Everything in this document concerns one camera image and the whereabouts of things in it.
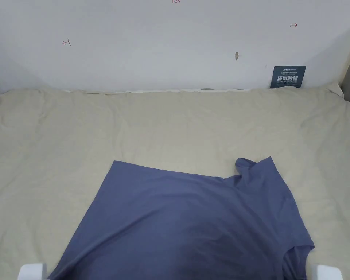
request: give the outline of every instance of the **beige bed sheet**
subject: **beige bed sheet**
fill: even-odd
[[[350,279],[350,103],[337,85],[249,92],[0,96],[0,279],[52,270],[113,160],[228,177],[272,156],[316,248]]]

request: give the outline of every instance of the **dark blue sign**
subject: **dark blue sign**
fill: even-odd
[[[275,66],[270,89],[288,87],[300,88],[306,66]]]

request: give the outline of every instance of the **white plastic object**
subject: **white plastic object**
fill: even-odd
[[[342,280],[342,274],[337,267],[315,265],[313,267],[312,280]]]
[[[45,280],[47,264],[25,264],[19,270],[18,280]]]

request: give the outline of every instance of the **bed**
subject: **bed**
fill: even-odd
[[[272,156],[315,243],[306,263],[350,279],[350,103],[313,89],[0,96],[0,279],[50,272],[114,160],[228,177]]]

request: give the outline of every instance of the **wrinkled fabric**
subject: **wrinkled fabric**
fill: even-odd
[[[114,161],[50,275],[305,279],[314,244],[272,158],[210,177]]]

